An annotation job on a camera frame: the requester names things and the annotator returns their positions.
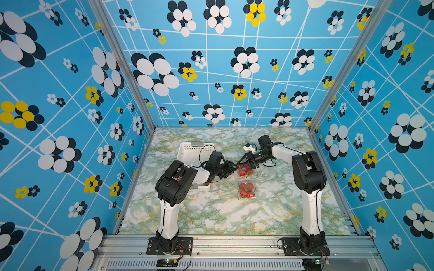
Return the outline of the white perforated plastic basket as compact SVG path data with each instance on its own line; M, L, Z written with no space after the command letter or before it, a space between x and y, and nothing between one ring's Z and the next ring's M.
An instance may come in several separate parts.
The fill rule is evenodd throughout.
M213 151L215 151L213 143L182 142L176 159L183 162L185 165L198 168L202 162L209 160Z

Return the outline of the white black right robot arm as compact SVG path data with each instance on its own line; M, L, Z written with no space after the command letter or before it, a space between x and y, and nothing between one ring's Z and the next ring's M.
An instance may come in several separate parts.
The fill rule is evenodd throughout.
M303 217L299 249L307 256L319 252L330 255L322 224L321 198L327 183L324 168L315 151L302 152L282 142L272 142L268 135L258 139L259 148L246 143L244 156L237 162L241 168L256 169L269 160L280 159L292 165L293 179L301 191Z

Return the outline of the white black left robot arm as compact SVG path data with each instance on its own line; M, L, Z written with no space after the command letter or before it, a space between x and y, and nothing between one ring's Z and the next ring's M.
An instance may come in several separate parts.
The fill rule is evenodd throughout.
M171 254L178 245L178 215L182 201L188 195L194 182L208 185L215 176L227 178L238 169L231 162L212 162L210 166L196 167L174 160L156 184L160 202L160 223L156 231L156 240L161 251Z

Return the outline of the small green circuit board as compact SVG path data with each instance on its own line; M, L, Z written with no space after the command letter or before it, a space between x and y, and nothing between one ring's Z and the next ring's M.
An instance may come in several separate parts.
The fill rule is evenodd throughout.
M157 268L177 268L178 260L177 259L158 259L157 260Z

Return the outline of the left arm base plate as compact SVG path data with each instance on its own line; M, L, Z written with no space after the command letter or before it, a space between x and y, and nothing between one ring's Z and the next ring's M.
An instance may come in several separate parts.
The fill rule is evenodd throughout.
M148 239L147 255L190 255L193 248L192 237L175 237L173 240L151 237Z

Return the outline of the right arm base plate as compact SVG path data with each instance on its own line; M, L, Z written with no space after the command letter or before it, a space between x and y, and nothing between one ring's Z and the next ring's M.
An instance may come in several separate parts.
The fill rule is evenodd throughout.
M322 236L280 238L277 245L284 251L285 256L325 257L331 255L327 241Z

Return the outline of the aluminium front rail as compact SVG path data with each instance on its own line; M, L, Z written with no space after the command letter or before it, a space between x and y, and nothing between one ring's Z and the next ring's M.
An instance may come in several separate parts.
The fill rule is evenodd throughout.
M149 236L108 236L94 271L385 271L371 237L328 236L330 256L285 256L282 236L193 236L190 255L147 255ZM158 259L177 259L177 268L157 268Z

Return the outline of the aluminium corner post right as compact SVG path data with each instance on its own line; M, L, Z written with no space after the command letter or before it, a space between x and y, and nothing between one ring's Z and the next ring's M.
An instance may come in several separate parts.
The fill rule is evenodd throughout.
M347 56L342 67L340 68L339 73L337 74L337 78L334 80L332 88L327 92L323 101L321 102L321 105L319 106L318 111L316 112L313 121L309 126L309 132L311 134L314 134L315 129L324 117L332 99L338 93L340 87L344 83L345 79L348 77L350 71L353 69L353 66L356 64L358 56L371 39L372 35L379 26L379 23L384 18L384 15L389 9L392 2L392 0L383 0L377 2L376 6L373 9L373 14L370 21L367 23L364 30L361 31L349 55Z

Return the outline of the aluminium corner post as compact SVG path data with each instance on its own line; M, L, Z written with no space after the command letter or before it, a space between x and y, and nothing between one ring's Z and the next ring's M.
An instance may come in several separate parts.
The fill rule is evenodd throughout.
M156 129L151 114L146 108L144 98L141 94L139 86L133 76L133 72L129 68L126 56L123 53L120 42L117 39L115 30L109 21L107 12L105 11L104 4L102 1L90 0L89 4L99 22L105 31L105 37L107 39L108 45L111 48L113 54L115 55L116 61L120 66L120 70L123 73L126 83L130 87L133 98L136 101L141 113L143 114L144 120L149 127L150 134L153 135Z
M318 111L316 112L313 121L309 126L309 132L311 134L314 134L315 129L324 117L332 99L338 93L340 87L344 83L345 79L348 77L350 71L353 69L353 66L356 64L358 56L371 39L372 35L379 26L379 23L384 18L384 15L389 9L392 2L392 0L383 0L377 2L376 6L373 9L373 14L370 21L367 23L364 30L361 31L349 55L347 56L342 67L340 68L339 73L337 74L337 78L334 80L332 88L327 92L323 101L321 102L321 105L319 106Z

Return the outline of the aluminium corner post left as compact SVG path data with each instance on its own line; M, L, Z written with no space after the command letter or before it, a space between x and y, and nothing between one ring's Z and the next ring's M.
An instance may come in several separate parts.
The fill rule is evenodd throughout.
M107 12L105 11L104 4L102 1L90 0L89 4L99 22L105 31L105 37L107 39L108 45L111 48L113 54L115 55L116 61L120 66L120 70L123 73L126 83L130 87L133 98L136 101L141 113L143 114L144 120L149 127L150 134L153 135L156 129L151 114L146 108L144 98L141 94L139 86L133 76L133 72L129 68L126 56L123 53L120 42L117 39L115 30L109 21Z

